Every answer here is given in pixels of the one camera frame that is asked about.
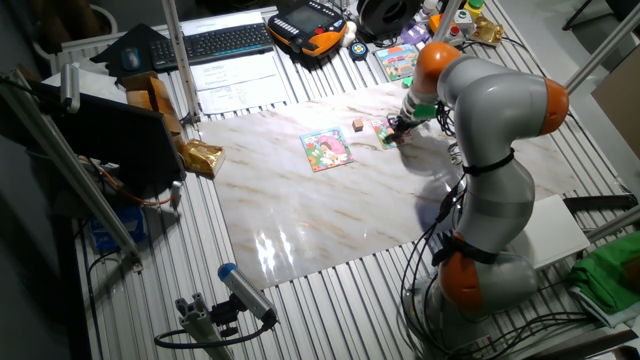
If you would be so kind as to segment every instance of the green cloth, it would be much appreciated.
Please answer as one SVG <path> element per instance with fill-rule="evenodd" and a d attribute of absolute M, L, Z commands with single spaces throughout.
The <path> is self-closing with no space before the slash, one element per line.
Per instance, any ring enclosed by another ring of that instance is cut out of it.
<path fill-rule="evenodd" d="M 622 264 L 640 254 L 640 232 L 595 250 L 571 269 L 569 281 L 606 314 L 615 314 L 640 301 Z"/>

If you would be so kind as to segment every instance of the white marble surface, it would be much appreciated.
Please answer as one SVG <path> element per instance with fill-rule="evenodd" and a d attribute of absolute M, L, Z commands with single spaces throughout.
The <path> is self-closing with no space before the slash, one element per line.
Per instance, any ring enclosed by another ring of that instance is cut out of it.
<path fill-rule="evenodd" d="M 461 170 L 435 121 L 382 150 L 370 121 L 397 113 L 405 94 L 396 82 L 199 125 L 203 141 L 226 149 L 214 183 L 236 262 L 259 288 L 413 241 L 430 225 Z M 355 161 L 314 173 L 300 136 L 335 126 Z M 513 147 L 537 199 L 578 186 L 549 137 Z"/>

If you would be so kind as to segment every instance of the gold foil bag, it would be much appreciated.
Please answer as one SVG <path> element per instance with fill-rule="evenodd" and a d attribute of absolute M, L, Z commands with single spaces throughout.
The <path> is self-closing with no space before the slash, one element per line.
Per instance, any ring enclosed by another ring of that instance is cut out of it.
<path fill-rule="evenodd" d="M 225 158 L 224 149 L 200 140 L 189 140 L 181 150 L 188 170 L 216 176 Z"/>

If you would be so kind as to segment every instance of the metal bracket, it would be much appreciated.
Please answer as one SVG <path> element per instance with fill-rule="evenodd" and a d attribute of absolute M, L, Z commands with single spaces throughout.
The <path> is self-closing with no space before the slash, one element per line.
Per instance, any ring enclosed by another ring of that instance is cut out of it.
<path fill-rule="evenodd" d="M 180 326 L 185 329 L 191 337 L 199 343 L 221 341 L 218 329 L 211 323 L 209 309 L 204 302 L 202 294 L 191 295 L 193 302 L 188 303 L 185 299 L 176 300 L 176 309 L 182 314 Z M 232 360 L 233 355 L 228 347 L 205 348 L 204 351 L 212 359 Z"/>

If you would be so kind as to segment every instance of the black keyboard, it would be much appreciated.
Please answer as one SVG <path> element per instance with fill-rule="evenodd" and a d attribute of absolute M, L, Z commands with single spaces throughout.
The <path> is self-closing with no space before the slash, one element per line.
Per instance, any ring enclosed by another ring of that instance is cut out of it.
<path fill-rule="evenodd" d="M 184 47 L 189 64 L 197 65 L 270 51 L 273 41 L 265 24 L 251 24 L 185 36 Z M 178 67 L 169 39 L 154 41 L 149 48 L 156 70 Z"/>

